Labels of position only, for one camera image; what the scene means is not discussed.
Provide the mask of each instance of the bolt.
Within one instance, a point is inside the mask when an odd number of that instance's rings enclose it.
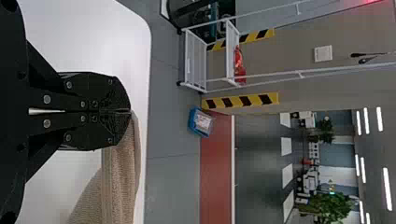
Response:
[[[26,73],[24,73],[24,72],[18,73],[18,79],[25,79],[25,78],[26,78]]]
[[[92,116],[92,122],[93,122],[93,123],[96,123],[97,121],[98,121],[98,117]]]
[[[71,90],[73,88],[73,83],[71,81],[66,82],[66,88]]]
[[[50,120],[49,119],[44,119],[44,128],[48,129],[50,127]]]
[[[17,146],[17,151],[22,152],[26,149],[26,145],[25,144],[20,144]]]
[[[93,101],[92,106],[93,106],[93,108],[97,108],[99,106],[99,104],[97,101]]]
[[[50,101],[51,101],[50,96],[49,95],[45,95],[44,96],[44,104],[49,105]]]
[[[72,141],[72,135],[71,135],[70,133],[68,133],[68,134],[66,135],[65,140],[66,140],[66,142]]]

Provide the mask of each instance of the towel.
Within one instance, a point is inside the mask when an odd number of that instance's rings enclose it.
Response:
[[[140,177],[140,137],[133,113],[117,146],[102,149],[102,167],[78,199],[69,224],[133,224]]]

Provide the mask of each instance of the red floor stripe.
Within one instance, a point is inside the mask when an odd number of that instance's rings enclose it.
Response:
[[[201,224],[231,224],[232,118],[207,113],[216,119],[201,144]]]

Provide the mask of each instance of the ceiling light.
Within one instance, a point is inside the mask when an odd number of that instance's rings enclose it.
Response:
[[[358,135],[361,135],[361,112],[356,111],[356,120],[358,123]]]
[[[363,184],[366,183],[366,167],[364,165],[364,158],[361,157],[361,179],[363,180]]]
[[[361,168],[359,167],[359,156],[358,154],[355,155],[355,162],[356,162],[356,175],[361,176]]]
[[[359,202],[360,208],[361,208],[361,223],[364,224],[364,213],[363,213],[363,202]]]
[[[370,133],[370,125],[369,125],[369,111],[367,107],[364,107],[364,128],[366,129],[366,133]]]
[[[388,168],[384,168],[384,184],[385,184],[385,195],[387,197],[387,208],[389,211],[393,210],[392,205],[392,195],[390,193],[390,183],[389,183],[389,172]]]
[[[370,213],[366,213],[366,223],[371,224]]]
[[[384,131],[384,125],[382,123],[382,111],[381,107],[376,108],[376,120],[378,121],[378,130],[380,132]]]

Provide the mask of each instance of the green plant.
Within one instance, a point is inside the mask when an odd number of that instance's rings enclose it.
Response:
[[[319,140],[323,141],[324,143],[331,144],[334,140],[334,133],[322,133],[319,136]]]
[[[330,118],[323,119],[323,120],[318,122],[318,127],[323,132],[332,132],[332,120]]]
[[[319,132],[308,136],[308,141],[317,143],[318,141],[323,141],[323,143],[331,144],[334,140],[334,130],[332,128],[332,120],[326,117],[318,122]]]
[[[343,193],[335,193],[315,195],[309,204],[299,204],[297,207],[302,214],[318,216],[319,224],[342,224],[342,220],[352,210],[352,205],[353,202]]]

